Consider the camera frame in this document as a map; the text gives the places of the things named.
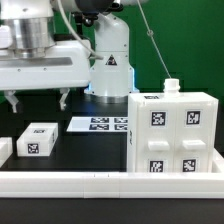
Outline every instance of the white cap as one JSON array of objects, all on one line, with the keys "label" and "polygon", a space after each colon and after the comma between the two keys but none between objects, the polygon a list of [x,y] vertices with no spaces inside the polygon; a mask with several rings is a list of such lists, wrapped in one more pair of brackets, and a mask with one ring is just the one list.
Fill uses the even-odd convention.
[{"label": "white cap", "polygon": [[180,95],[179,79],[165,79],[165,97],[178,97]]}]

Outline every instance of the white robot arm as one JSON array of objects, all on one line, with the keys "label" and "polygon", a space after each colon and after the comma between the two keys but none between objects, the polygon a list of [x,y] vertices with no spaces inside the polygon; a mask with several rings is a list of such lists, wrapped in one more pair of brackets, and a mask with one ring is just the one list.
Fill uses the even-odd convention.
[{"label": "white robot arm", "polygon": [[[102,12],[113,0],[63,0],[67,11]],[[90,53],[78,41],[53,39],[56,1],[1,0],[0,90],[17,112],[16,90],[59,88],[64,101],[70,87],[89,84]],[[84,41],[90,48],[89,41]]]},{"label": "white robot arm", "polygon": [[[136,5],[137,0],[117,0],[124,6]],[[103,103],[127,102],[135,88],[134,68],[129,64],[129,27],[120,18],[99,14],[95,22],[96,53],[103,60],[91,67],[91,85],[85,90],[88,97]]]}]

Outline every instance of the white block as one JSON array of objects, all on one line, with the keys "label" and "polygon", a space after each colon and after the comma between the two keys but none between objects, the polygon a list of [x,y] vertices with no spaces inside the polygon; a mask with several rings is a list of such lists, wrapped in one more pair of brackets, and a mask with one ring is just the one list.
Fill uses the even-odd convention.
[{"label": "white block", "polygon": [[0,138],[0,167],[12,154],[12,139]]},{"label": "white block", "polygon": [[169,143],[167,141],[149,141],[148,147],[150,151],[168,151],[170,150]]},{"label": "white block", "polygon": [[9,26],[0,26],[0,49],[6,49],[13,43]]},{"label": "white block", "polygon": [[119,173],[86,174],[84,198],[119,198]]},{"label": "white block", "polygon": [[206,144],[201,140],[184,140],[183,147],[186,150],[205,150]]},{"label": "white block", "polygon": [[205,93],[129,95],[128,172],[210,172],[218,100]]},{"label": "white block", "polygon": [[57,137],[57,123],[31,123],[17,141],[17,154],[18,156],[49,156]]},{"label": "white block", "polygon": [[0,197],[83,198],[78,172],[0,172]]}]

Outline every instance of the cable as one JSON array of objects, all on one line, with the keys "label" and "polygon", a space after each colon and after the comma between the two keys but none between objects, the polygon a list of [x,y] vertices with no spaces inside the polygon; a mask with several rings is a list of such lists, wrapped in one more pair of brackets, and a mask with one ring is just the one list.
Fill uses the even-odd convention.
[{"label": "cable", "polygon": [[102,56],[97,55],[96,52],[95,52],[94,50],[92,50],[91,48],[89,48],[88,46],[86,46],[85,43],[83,43],[82,39],[79,37],[79,35],[75,32],[75,30],[72,28],[71,24],[69,23],[69,21],[68,21],[66,15],[65,15],[65,11],[64,11],[64,9],[63,9],[63,6],[62,6],[62,4],[61,4],[61,0],[57,0],[57,2],[58,2],[58,7],[59,7],[59,10],[60,10],[61,16],[62,16],[62,18],[63,18],[63,20],[64,20],[64,23],[65,23],[65,25],[67,26],[67,28],[69,29],[69,31],[71,32],[71,34],[74,36],[74,38],[75,38],[77,41],[79,41],[79,43],[80,43],[84,48],[86,48],[89,52],[91,52],[91,54],[92,54],[93,56],[95,56],[94,59],[100,59],[100,60],[102,60],[102,59],[103,59]]},{"label": "cable", "polygon": [[68,15],[68,22],[69,24],[71,24],[71,17],[72,17],[72,13],[70,12]]},{"label": "cable", "polygon": [[137,1],[137,3],[138,3],[138,6],[139,6],[140,12],[141,12],[141,14],[142,14],[143,20],[144,20],[144,22],[145,22],[146,28],[147,28],[147,30],[148,30],[148,31],[147,31],[147,35],[148,35],[148,36],[151,38],[151,40],[152,40],[153,46],[154,46],[155,49],[156,49],[156,52],[157,52],[157,54],[158,54],[158,56],[159,56],[159,59],[160,59],[162,65],[163,65],[163,68],[164,68],[165,71],[166,71],[167,76],[168,76],[169,78],[171,78],[170,73],[169,73],[169,71],[168,71],[168,69],[167,69],[167,67],[166,67],[166,64],[165,64],[164,60],[163,60],[163,57],[162,57],[162,55],[161,55],[161,53],[160,53],[160,51],[159,51],[159,48],[158,48],[158,46],[157,46],[157,44],[156,44],[156,42],[155,42],[155,40],[154,40],[154,38],[153,38],[153,34],[154,34],[154,33],[153,33],[153,31],[149,28],[149,24],[148,24],[148,22],[147,22],[145,13],[144,13],[144,11],[143,11],[143,9],[142,9],[141,3],[140,3],[139,0],[136,0],[136,1]]}]

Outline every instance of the warning label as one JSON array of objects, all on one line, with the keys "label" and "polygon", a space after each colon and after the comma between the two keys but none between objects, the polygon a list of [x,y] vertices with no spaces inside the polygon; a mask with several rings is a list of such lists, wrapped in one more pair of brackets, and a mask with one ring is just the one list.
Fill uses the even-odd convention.
[{"label": "warning label", "polygon": [[116,60],[115,60],[115,58],[114,58],[113,55],[110,56],[110,58],[108,59],[106,65],[114,65],[114,66],[117,66],[117,62],[116,62]]}]

